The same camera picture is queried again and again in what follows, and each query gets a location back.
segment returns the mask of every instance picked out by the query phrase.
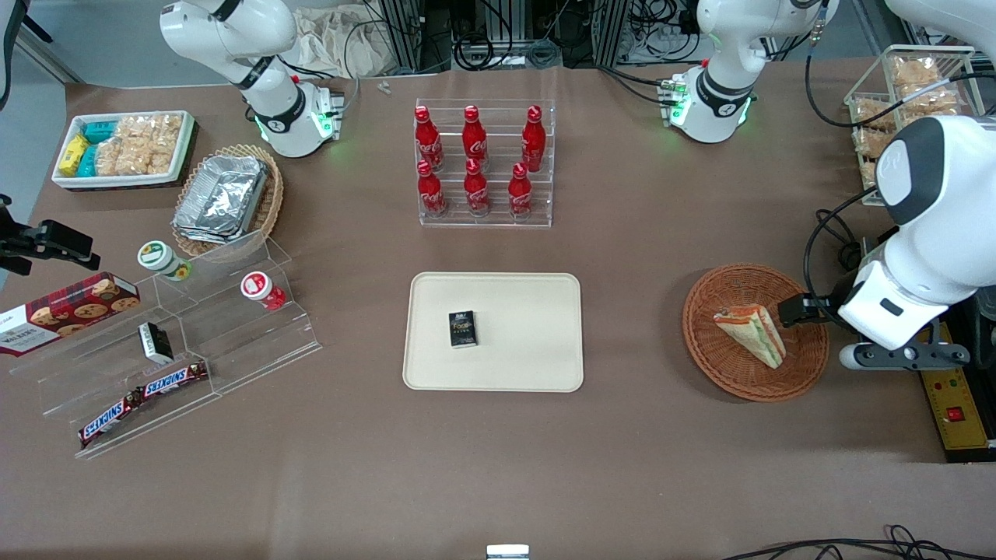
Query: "white jar with green lid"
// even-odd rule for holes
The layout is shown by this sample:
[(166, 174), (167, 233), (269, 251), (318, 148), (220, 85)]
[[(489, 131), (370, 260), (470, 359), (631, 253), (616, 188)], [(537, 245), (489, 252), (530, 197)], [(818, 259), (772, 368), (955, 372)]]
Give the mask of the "white jar with green lid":
[(162, 241), (149, 241), (138, 250), (138, 264), (166, 280), (180, 282), (190, 276), (190, 261), (176, 256)]

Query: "small jar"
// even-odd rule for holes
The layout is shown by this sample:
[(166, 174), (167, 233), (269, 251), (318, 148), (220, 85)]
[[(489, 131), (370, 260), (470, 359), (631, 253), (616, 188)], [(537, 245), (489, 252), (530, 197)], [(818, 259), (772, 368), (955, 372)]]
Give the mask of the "small jar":
[(267, 311), (277, 311), (287, 302), (287, 294), (263, 272), (250, 272), (242, 278), (242, 295), (258, 301)]
[(190, 261), (176, 256), (162, 241), (149, 241), (138, 250), (138, 264), (166, 280), (181, 282), (190, 276)]

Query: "coca-cola bottle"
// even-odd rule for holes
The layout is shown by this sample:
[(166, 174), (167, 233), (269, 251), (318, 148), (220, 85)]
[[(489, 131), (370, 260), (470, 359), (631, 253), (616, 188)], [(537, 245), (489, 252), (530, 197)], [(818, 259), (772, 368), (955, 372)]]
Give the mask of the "coca-cola bottle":
[(488, 170), (488, 134), (480, 122), (477, 106), (468, 105), (463, 109), (463, 151), (467, 159), (479, 159), (481, 170)]
[(488, 200), (488, 179), (481, 172), (480, 159), (467, 160), (467, 176), (463, 177), (463, 189), (467, 191), (467, 204), (470, 215), (483, 218), (491, 212), (491, 202)]
[(543, 110), (538, 105), (529, 106), (526, 126), (522, 129), (522, 160), (529, 172), (535, 173), (543, 166), (543, 150), (547, 147), (547, 132), (543, 130)]
[(533, 210), (533, 183), (526, 176), (526, 164), (519, 162), (512, 167), (512, 180), (508, 183), (508, 208), (515, 221), (526, 221)]
[(432, 165), (433, 171), (442, 169), (442, 139), (429, 118), (429, 109), (425, 105), (415, 108), (415, 144), (418, 146), (418, 153)]
[(422, 199), (425, 215), (441, 218), (446, 214), (446, 198), (442, 195), (439, 177), (432, 172), (432, 165), (423, 159), (418, 163), (418, 194)]

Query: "table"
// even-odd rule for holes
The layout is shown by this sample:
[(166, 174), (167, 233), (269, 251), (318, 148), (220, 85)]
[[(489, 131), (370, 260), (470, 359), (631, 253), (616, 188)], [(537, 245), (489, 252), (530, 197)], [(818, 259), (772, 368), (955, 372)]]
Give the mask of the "table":
[[(869, 63), (821, 63), (822, 106), (836, 107)], [(719, 145), (663, 129), (651, 104), (595, 71), (389, 79), (390, 96), (365, 83), (341, 141), (280, 160), (287, 194), (274, 237), (325, 348), (89, 462), (73, 459), (64, 423), (43, 420), (34, 384), (3, 376), (0, 554), (445, 559), (525, 542), (537, 559), (715, 558), (877, 538), (896, 522), (993, 553), (992, 470), (939, 464), (916, 375), (832, 360), (808, 394), (748, 404), (685, 353), (679, 311), (705, 270), (749, 261), (801, 278), (813, 211), (859, 188), (848, 131), (813, 115), (802, 74), (770, 65), (749, 120)], [(259, 143), (231, 87), (70, 85), (67, 96), (70, 117), (190, 111), (202, 126), (195, 160)], [(414, 100), (479, 96), (557, 100), (553, 229), (418, 225)], [(134, 252), (170, 238), (175, 197), (46, 184), (34, 219), (93, 235), (105, 269), (141, 278)], [(887, 224), (880, 209), (847, 218), (859, 235)], [(836, 249), (830, 237), (818, 243), (818, 288), (840, 274)], [(567, 395), (407, 389), (408, 284), (425, 270), (575, 274), (584, 385)], [(0, 299), (12, 307), (85, 273), (39, 263)], [(835, 352), (848, 337), (832, 332)]]

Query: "foil container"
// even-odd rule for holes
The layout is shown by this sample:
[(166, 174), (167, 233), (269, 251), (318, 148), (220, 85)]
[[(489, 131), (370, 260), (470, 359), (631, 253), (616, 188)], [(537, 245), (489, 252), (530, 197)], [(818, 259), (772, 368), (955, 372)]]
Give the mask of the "foil container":
[(204, 162), (171, 222), (188, 239), (226, 243), (244, 235), (269, 169), (252, 156), (215, 155)]

